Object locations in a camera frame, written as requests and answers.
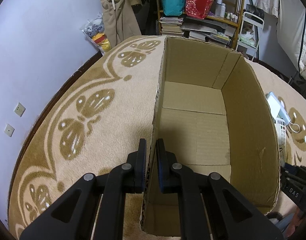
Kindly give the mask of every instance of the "white wall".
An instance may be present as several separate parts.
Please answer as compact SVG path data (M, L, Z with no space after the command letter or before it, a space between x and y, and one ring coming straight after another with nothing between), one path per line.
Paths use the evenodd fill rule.
M35 120L65 81L97 50L79 28L100 0L4 0L0 5L0 219L6 225L9 184ZM14 113L21 102L26 111ZM6 123L15 128L4 134Z
M245 7L246 4L251 3L249 0L245 0ZM294 75L296 69L287 54L281 48L280 44L277 42L276 24L277 18L265 13L263 35L261 36L259 44L260 60L290 77L291 75ZM247 53L253 55L253 52L250 50L248 50Z

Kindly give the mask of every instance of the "wooden floor trim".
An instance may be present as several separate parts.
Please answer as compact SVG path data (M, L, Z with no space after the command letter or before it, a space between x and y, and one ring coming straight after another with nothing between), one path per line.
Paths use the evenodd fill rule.
M8 216L8 210L9 210L9 200L12 193L13 183L14 179L19 167L19 164L21 163L21 160L24 156L24 153L26 152L30 142L32 141L35 133L37 132L38 128L41 126L42 122L48 115L48 113L51 111L51 109L54 107L54 105L57 103L57 101L64 95L64 93L100 58L102 57L101 52L97 52L93 57L91 57L83 66L81 66L65 83L62 85L62 87L59 89L59 91L53 96L51 101L46 105L43 112L40 114L38 119L36 120L35 124L33 125L30 133L28 134L26 140L23 143L23 147L21 151L19 152L19 155L16 160L15 168L13 170L12 179L9 186L8 191L8 200L7 200L7 216Z

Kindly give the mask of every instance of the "plastic bottle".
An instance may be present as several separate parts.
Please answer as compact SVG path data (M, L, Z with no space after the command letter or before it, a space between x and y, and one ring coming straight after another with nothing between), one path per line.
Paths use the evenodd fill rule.
M219 17L221 14L221 6L222 6L222 0L216 0L216 9L215 9L216 17Z
M222 3L220 17L224 18L224 15L225 15L225 3Z

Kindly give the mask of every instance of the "cardboard box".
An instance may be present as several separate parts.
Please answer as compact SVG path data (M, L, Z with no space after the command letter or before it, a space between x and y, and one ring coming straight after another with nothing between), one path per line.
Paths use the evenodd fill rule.
M161 64L142 229L180 236L177 194L158 187L155 142L193 171L216 171L263 212L275 206L279 154L264 93L240 53L168 37Z

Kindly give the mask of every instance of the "wall outlet cover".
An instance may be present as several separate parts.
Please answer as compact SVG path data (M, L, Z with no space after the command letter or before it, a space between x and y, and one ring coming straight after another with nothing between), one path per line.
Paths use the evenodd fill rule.
M18 105L16 106L14 112L19 115L20 117L22 117L23 113L25 112L25 107L21 104L18 103Z
M4 133L6 133L9 137L11 137L13 135L14 130L15 129L10 124L7 124Z

